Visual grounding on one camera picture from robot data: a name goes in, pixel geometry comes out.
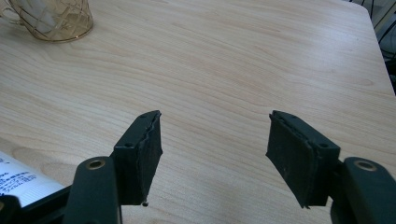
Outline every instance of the white paper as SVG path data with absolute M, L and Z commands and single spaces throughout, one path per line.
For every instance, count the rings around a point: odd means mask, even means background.
M 0 196 L 14 195 L 24 207 L 64 186 L 0 151 Z

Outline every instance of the wooden table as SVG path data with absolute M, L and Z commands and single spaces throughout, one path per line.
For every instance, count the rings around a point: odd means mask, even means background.
M 162 111 L 149 207 L 124 223 L 331 223 L 265 157 L 274 109 L 396 176 L 396 98 L 367 10 L 339 0 L 96 0 L 80 40 L 0 22 L 0 149 L 64 185 Z

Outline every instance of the wood grain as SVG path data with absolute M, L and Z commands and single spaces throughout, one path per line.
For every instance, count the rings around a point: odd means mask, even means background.
M 71 184 L 141 113 L 162 111 L 149 207 L 124 223 L 331 223 L 265 157 L 272 110 L 396 176 L 396 100 L 367 11 L 338 0 L 96 0 L 49 44 L 0 21 L 0 150 Z

